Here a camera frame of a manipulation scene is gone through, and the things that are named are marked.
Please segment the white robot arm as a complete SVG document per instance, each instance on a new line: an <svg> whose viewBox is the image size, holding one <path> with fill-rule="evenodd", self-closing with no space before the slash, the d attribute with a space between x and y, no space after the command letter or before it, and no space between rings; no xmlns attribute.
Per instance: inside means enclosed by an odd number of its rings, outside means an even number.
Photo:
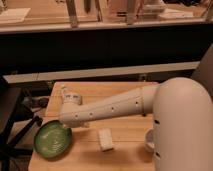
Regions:
<svg viewBox="0 0 213 171"><path fill-rule="evenodd" d="M77 105L66 96L59 120L85 122L151 113L155 171L213 171L213 100L197 81L176 77Z"/></svg>

